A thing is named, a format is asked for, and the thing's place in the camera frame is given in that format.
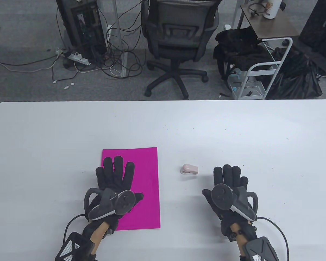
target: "pink stapler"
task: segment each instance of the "pink stapler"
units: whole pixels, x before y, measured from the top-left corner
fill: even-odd
[[[190,164],[185,164],[183,165],[183,167],[181,168],[181,174],[198,174],[198,167],[190,165]]]

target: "floor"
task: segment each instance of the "floor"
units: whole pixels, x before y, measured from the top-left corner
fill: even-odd
[[[111,0],[102,0],[104,15],[109,24],[114,23]],[[290,0],[285,10],[287,16],[301,31],[317,0]],[[199,77],[184,77],[191,100],[217,100],[219,93],[225,89],[217,70],[212,52],[217,45],[215,36],[223,30],[225,23],[230,23],[235,0],[224,0],[219,6],[220,25],[211,37],[204,57],[197,63],[186,62],[185,68],[208,71],[209,82],[202,83]],[[135,3],[131,0],[117,0],[119,14],[122,14]],[[55,0],[0,0],[0,62],[26,63],[52,56],[57,48],[62,47],[55,20],[57,5]],[[129,27],[135,20],[139,7],[123,15],[121,27]],[[137,41],[139,32],[126,36],[131,47]],[[145,56],[145,40],[141,36],[135,53],[143,61]],[[152,55],[147,51],[148,59]],[[128,64],[133,63],[130,55]],[[47,68],[52,60],[20,66],[16,70],[36,70]],[[72,77],[75,70],[66,70],[62,61],[57,61],[55,79]],[[36,73],[15,73],[0,66],[0,102],[5,101],[119,101],[119,100],[181,100],[182,94],[173,80],[168,80],[154,89],[151,98],[143,95],[145,87],[162,74],[158,69],[149,71],[146,67],[141,75],[129,79],[111,79],[101,71],[79,74],[73,80],[53,84],[51,70]],[[320,82],[326,98],[326,78]]]

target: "black glove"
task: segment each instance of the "black glove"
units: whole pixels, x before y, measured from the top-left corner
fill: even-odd
[[[214,185],[217,184],[226,184],[231,189],[236,187],[245,187],[247,186],[249,180],[247,177],[240,177],[241,170],[238,166],[231,167],[230,165],[224,165],[223,168],[216,167],[214,168]],[[219,209],[211,198],[211,191],[209,189],[203,190],[203,195],[211,206],[212,210],[217,214],[221,220],[221,232],[224,236],[227,236],[230,241],[234,241],[231,238],[232,230],[230,226],[234,223],[247,223],[248,221],[240,216],[238,213],[233,212],[232,210],[221,210]]]
[[[105,190],[106,188],[112,189],[115,193],[119,194],[122,191],[130,190],[132,188],[133,177],[134,177],[135,165],[133,162],[128,162],[123,175],[123,158],[116,156],[114,158],[114,163],[112,164],[112,158],[104,159],[104,168],[98,167],[96,169],[96,174],[98,178],[99,189]],[[143,199],[142,193],[135,193],[135,204]],[[86,211],[86,217],[88,212],[99,205],[101,197],[98,195],[93,199],[89,205],[88,211]],[[118,220],[122,218],[123,215],[119,216],[116,214],[106,216],[101,219],[102,222],[106,222],[110,225],[110,234],[112,234],[118,226]]]

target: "magenta paper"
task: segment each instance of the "magenta paper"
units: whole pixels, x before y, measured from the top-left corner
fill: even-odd
[[[144,194],[144,199],[120,219],[117,230],[161,228],[157,148],[103,150],[101,162],[107,157],[113,160],[116,156],[123,157],[124,167],[127,162],[134,162],[135,174],[131,190]]]

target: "office chair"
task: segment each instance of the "office chair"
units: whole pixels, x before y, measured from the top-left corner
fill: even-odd
[[[145,91],[150,97],[152,89],[163,81],[174,78],[184,100],[188,92],[181,75],[202,76],[207,82],[206,71],[180,69],[180,63],[198,62],[205,53],[206,44],[219,25],[218,6],[222,0],[148,0],[142,1],[142,33],[147,38],[149,51],[155,59],[170,59],[170,66],[147,61],[147,68],[155,67],[165,74],[153,81]]]

